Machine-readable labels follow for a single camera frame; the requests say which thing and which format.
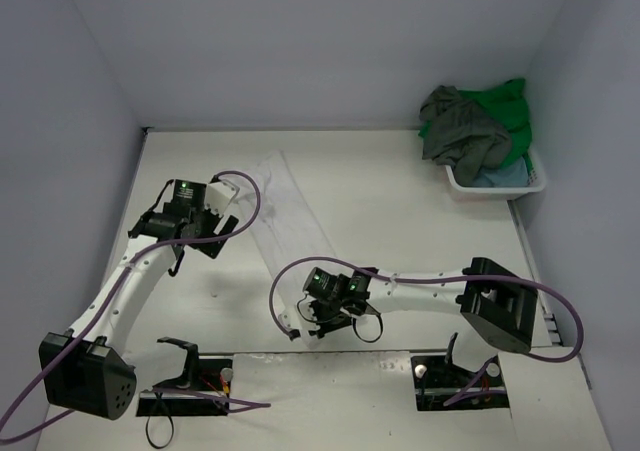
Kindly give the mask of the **white t shirt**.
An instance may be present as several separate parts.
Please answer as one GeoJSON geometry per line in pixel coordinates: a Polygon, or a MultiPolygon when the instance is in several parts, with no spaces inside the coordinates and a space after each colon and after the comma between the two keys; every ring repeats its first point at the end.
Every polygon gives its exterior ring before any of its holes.
{"type": "Polygon", "coordinates": [[[350,327],[330,333],[308,346],[297,331],[288,331],[280,323],[277,315],[287,306],[297,307],[296,303],[303,297],[304,281],[313,267],[318,266],[332,274],[351,271],[330,262],[303,263],[287,271],[279,280],[274,295],[270,296],[273,279],[286,265],[304,257],[334,257],[336,253],[282,152],[275,151],[254,160],[241,171],[255,181],[250,184],[244,178],[233,180],[241,187],[236,203],[244,219],[254,212],[256,197],[261,197],[260,211],[248,234],[266,267],[266,283],[258,292],[258,311],[266,320],[266,330],[275,334],[276,346],[291,351],[355,351],[358,339],[350,327]]]}

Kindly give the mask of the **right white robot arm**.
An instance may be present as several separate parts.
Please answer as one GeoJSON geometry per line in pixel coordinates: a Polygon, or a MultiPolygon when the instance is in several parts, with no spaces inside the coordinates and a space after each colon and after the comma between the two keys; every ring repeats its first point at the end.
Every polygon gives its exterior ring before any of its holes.
{"type": "Polygon", "coordinates": [[[449,352],[442,359],[445,376],[464,383],[500,352],[531,352],[538,291],[488,258],[453,272],[387,274],[361,268],[351,275],[313,268],[303,285],[309,302],[297,304],[308,334],[322,339],[344,327],[371,317],[400,312],[426,312],[458,316],[467,331],[454,331],[449,352]]]}

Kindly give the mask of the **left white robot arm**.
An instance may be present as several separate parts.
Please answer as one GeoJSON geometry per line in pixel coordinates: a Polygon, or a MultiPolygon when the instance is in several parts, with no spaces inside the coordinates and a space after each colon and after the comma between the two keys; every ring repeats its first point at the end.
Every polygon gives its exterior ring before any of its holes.
{"type": "Polygon", "coordinates": [[[130,405],[141,372],[124,359],[130,331],[158,282],[175,275],[186,247],[216,258],[238,224],[225,214],[239,193],[228,180],[170,180],[128,232],[118,265],[85,312],[39,347],[50,404],[116,420],[130,405]]]}

